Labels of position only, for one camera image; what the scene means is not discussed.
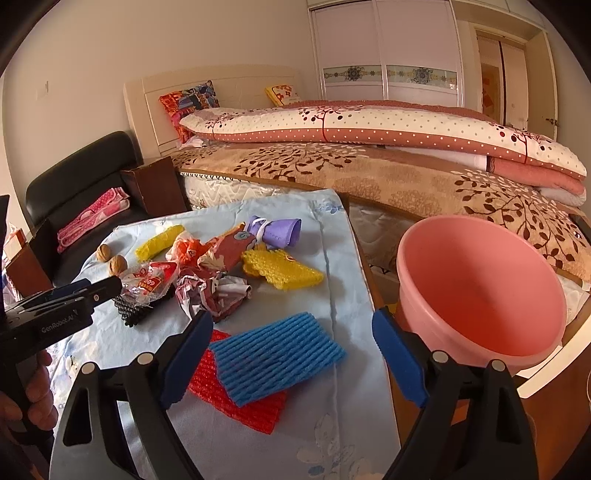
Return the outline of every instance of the walnut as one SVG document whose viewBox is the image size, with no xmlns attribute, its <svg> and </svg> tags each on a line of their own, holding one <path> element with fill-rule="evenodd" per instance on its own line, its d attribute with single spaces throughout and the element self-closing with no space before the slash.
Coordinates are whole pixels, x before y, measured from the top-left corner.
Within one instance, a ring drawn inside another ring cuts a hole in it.
<svg viewBox="0 0 591 480">
<path fill-rule="evenodd" d="M 109 262 L 109 273 L 111 276 L 120 275 L 127 270 L 127 260 L 121 255 L 115 255 Z"/>
<path fill-rule="evenodd" d="M 109 245 L 102 244 L 96 249 L 96 259 L 99 262 L 106 263 L 111 259 L 112 256 L 113 254 L 111 253 L 111 248 Z"/>
</svg>

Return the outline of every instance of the decorative glass panel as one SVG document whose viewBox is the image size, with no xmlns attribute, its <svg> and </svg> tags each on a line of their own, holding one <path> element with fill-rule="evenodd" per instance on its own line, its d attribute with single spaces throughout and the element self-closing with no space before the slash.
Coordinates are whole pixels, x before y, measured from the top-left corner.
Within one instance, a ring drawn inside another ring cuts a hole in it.
<svg viewBox="0 0 591 480">
<path fill-rule="evenodd" d="M 418 85 L 457 90 L 457 73 L 449 70 L 387 65 L 387 72 L 389 82 L 416 83 Z"/>
<path fill-rule="evenodd" d="M 324 82 L 378 82 L 382 83 L 381 65 L 351 65 L 324 69 Z"/>
</svg>

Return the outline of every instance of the blue foam net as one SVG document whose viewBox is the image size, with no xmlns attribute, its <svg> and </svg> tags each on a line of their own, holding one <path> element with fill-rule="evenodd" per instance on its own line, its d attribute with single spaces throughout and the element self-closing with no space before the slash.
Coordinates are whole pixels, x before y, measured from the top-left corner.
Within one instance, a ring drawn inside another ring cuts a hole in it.
<svg viewBox="0 0 591 480">
<path fill-rule="evenodd" d="M 217 377 L 242 407 L 307 380 L 345 351 L 307 312 L 213 342 Z"/>
</svg>

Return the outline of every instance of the yellow foam fruit sleeve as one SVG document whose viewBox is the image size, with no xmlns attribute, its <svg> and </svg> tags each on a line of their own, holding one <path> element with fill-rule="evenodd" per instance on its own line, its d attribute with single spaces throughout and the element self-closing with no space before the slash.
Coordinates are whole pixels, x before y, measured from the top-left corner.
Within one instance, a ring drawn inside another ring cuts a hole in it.
<svg viewBox="0 0 591 480">
<path fill-rule="evenodd" d="M 174 225 L 167 228 L 164 232 L 153 236 L 146 243 L 140 245 L 135 250 L 135 256 L 138 257 L 138 260 L 141 262 L 154 258 L 162 250 L 166 250 L 173 246 L 174 240 L 181 232 L 184 232 L 184 227 L 182 225 Z"/>
<path fill-rule="evenodd" d="M 279 290 L 313 287 L 324 274 L 291 258 L 284 250 L 247 250 L 242 254 L 242 269 L 251 276 L 263 276 Z"/>
</svg>

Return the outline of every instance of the headboard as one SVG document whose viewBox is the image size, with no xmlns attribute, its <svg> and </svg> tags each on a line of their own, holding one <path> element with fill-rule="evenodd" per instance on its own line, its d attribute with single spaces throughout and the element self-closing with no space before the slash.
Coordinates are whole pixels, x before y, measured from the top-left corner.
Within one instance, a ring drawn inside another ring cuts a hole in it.
<svg viewBox="0 0 591 480">
<path fill-rule="evenodd" d="M 265 87 L 280 83 L 301 88 L 297 70 L 276 65 L 217 65 L 159 73 L 125 83 L 129 125 L 144 159 L 158 158 L 176 148 L 178 135 L 158 100 L 161 95 L 213 82 L 221 107 L 269 108 Z"/>
</svg>

